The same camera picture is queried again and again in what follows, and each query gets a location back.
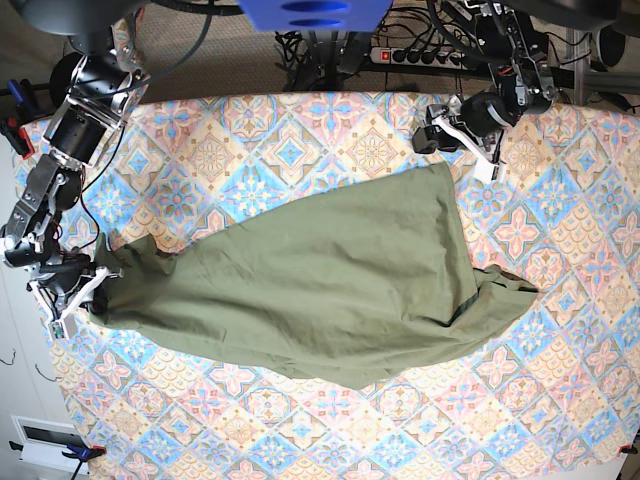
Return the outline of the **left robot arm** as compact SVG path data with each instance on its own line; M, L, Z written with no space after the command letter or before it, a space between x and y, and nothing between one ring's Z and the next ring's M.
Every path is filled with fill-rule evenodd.
M481 1L475 5L480 14L476 45L471 46L447 30L434 1L427 7L436 31L465 58L488 68L493 88L428 105L425 120L411 138L412 147L424 155L464 149L476 159L475 179L486 185L502 182L505 132L523 115L549 110L558 94L546 50L540 45L543 35L534 30L528 15L495 1Z

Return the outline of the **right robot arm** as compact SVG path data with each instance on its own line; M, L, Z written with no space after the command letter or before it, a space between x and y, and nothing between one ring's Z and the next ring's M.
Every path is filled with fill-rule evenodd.
M1 229L1 258L29 274L28 291L46 313L50 336L67 339L79 308L105 306L100 285L120 276L97 264L82 248L65 250L63 214L83 199L88 168L102 160L125 129L141 96L143 72L117 56L116 25L135 26L141 1L14 1L31 27L68 38L76 62L65 63L57 83L57 108L42 136L48 144Z

